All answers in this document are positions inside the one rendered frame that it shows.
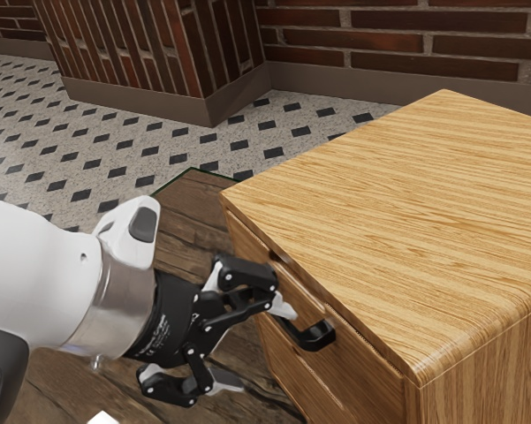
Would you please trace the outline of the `light wooden drawer cabinet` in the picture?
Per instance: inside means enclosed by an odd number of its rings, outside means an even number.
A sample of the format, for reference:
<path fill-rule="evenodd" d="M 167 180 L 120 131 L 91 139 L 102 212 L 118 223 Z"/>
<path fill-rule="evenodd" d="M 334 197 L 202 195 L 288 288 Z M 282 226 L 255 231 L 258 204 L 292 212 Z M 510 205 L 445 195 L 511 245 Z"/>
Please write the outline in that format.
<path fill-rule="evenodd" d="M 220 200 L 309 424 L 531 424 L 531 117 L 441 90 Z"/>

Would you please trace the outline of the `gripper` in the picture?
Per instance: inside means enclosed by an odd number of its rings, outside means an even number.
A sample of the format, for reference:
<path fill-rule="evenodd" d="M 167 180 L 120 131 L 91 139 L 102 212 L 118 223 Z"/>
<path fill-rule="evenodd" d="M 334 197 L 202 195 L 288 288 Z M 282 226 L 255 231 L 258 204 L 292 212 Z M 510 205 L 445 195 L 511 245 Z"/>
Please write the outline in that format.
<path fill-rule="evenodd" d="M 298 317 L 284 300 L 277 273 L 268 263 L 217 254 L 202 287 L 159 269 L 155 281 L 148 321 L 124 356 L 148 363 L 136 372 L 141 393 L 168 404 L 191 407 L 202 395 L 244 390 L 239 377 L 206 367 L 199 349 L 188 344 L 192 321 L 196 335 L 218 337 L 262 312 L 291 321 Z M 162 369 L 186 363 L 192 371 L 188 377 L 168 375 Z"/>

